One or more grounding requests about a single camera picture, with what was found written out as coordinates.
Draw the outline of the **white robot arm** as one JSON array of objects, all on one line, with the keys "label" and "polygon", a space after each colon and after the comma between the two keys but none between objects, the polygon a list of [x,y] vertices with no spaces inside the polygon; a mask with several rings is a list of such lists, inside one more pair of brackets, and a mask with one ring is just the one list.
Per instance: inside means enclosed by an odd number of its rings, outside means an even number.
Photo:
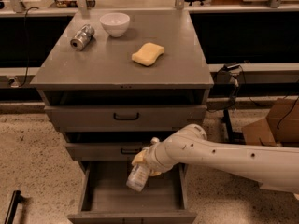
[{"label": "white robot arm", "polygon": [[135,155],[127,186],[136,191],[148,178],[178,163],[205,165],[260,184],[262,189],[299,193],[299,150],[293,147],[232,145],[211,142],[205,130],[188,125]]}]

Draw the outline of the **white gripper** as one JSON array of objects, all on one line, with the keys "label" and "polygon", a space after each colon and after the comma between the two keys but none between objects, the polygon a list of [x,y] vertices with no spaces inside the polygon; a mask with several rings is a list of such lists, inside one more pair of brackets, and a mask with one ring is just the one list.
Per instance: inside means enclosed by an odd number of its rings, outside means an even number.
[{"label": "white gripper", "polygon": [[145,150],[140,151],[132,160],[133,166],[144,163],[146,163],[150,169],[149,176],[157,176],[164,171],[164,167],[156,157],[156,146],[150,146]]}]

